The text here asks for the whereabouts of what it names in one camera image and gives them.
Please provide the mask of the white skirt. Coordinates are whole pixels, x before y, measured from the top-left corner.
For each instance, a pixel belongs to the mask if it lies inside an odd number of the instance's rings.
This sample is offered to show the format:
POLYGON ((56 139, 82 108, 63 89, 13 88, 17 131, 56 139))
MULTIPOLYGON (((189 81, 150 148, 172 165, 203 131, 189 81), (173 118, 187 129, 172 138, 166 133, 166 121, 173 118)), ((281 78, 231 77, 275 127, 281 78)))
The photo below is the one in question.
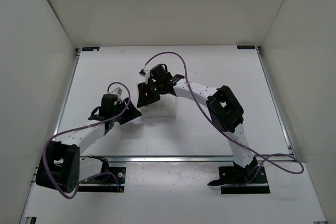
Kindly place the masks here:
POLYGON ((139 108, 144 118, 175 116, 177 98, 172 95, 163 95, 160 100, 139 108))

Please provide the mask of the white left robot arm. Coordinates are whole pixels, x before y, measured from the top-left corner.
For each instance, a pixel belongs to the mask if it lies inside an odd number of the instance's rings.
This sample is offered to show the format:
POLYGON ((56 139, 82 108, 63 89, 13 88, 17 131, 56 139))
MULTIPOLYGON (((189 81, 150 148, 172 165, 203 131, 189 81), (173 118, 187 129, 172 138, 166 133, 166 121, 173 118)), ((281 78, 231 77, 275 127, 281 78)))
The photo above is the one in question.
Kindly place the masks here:
POLYGON ((108 177, 118 179, 110 173, 107 159, 92 155, 95 163, 91 169, 92 176, 80 178, 80 156, 96 140, 103 138, 115 123, 123 125, 142 116, 130 98, 124 100, 117 94, 107 93, 101 99, 101 105, 94 108, 88 117, 88 123, 82 127, 56 134, 65 135, 61 141, 48 140, 44 146, 35 183, 38 186, 59 191, 67 199, 74 198, 69 193, 77 193, 79 183, 95 178, 104 181, 108 177))

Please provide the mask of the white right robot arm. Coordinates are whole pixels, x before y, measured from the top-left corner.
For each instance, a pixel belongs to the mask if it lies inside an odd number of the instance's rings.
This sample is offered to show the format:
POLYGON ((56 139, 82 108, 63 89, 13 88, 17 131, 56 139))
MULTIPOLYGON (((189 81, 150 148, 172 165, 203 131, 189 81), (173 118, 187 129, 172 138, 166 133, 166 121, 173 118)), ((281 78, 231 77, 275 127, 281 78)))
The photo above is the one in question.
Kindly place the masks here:
POLYGON ((228 86, 212 88, 188 81, 181 74, 173 76, 165 64, 158 64, 150 70, 142 69, 139 74, 144 81, 138 84, 138 108, 160 101, 165 94, 193 100, 206 107, 215 129, 228 136, 236 178, 241 182, 253 178, 257 161, 248 149, 243 125, 244 110, 228 86))

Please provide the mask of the blue left corner label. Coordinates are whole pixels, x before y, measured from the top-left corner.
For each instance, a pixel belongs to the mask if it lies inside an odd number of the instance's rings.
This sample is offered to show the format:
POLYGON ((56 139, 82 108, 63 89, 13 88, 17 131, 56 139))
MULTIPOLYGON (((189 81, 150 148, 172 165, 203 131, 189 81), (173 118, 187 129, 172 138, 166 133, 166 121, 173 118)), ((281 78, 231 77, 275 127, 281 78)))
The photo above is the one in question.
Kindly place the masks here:
POLYGON ((82 47, 81 51, 99 51, 100 47, 82 47))

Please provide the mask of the blue corner label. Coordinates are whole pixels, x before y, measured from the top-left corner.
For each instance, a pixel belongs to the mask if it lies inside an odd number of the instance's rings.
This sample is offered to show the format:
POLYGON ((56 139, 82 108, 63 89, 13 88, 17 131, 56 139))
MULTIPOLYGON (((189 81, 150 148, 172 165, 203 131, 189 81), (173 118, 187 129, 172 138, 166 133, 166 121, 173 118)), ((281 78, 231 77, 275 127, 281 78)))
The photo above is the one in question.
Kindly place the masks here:
POLYGON ((82 47, 81 51, 99 51, 100 47, 82 47))
POLYGON ((237 45, 238 50, 255 50, 253 45, 237 45))

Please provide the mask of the blue right corner label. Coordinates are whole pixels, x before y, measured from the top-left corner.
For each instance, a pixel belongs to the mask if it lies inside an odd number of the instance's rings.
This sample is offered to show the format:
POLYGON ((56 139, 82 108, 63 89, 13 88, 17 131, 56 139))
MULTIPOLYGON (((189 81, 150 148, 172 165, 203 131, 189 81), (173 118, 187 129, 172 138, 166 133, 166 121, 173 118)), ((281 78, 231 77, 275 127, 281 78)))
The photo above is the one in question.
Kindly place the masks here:
POLYGON ((255 50, 253 45, 237 45, 238 50, 255 50))

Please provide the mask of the aluminium table edge rail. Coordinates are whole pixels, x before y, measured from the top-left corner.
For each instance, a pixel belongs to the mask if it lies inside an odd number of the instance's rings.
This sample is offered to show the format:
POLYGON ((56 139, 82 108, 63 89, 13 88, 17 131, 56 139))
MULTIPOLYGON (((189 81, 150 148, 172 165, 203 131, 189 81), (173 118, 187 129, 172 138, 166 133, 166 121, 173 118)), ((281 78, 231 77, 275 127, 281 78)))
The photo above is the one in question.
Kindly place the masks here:
POLYGON ((231 155, 191 155, 191 156, 105 156, 109 162, 125 163, 125 162, 232 162, 231 155))

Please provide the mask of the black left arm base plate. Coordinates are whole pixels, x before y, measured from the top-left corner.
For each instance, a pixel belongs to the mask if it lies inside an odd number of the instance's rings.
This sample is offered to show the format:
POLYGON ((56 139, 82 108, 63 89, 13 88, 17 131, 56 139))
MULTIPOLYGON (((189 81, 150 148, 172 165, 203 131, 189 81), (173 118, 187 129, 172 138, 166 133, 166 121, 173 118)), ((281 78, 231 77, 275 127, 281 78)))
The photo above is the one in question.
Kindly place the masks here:
POLYGON ((123 193, 125 188, 126 167, 111 166, 108 161, 102 163, 100 175, 81 182, 79 192, 123 193))

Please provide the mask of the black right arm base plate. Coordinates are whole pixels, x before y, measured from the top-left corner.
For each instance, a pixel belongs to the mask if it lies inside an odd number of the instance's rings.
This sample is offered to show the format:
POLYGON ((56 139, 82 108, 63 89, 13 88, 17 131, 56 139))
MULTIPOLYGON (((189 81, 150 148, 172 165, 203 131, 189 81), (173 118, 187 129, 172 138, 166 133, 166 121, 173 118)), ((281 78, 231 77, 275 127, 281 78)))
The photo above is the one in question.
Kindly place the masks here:
POLYGON ((234 166, 220 166, 219 179, 209 182, 211 187, 220 187, 222 195, 269 194, 265 168, 258 166, 247 178, 234 166))

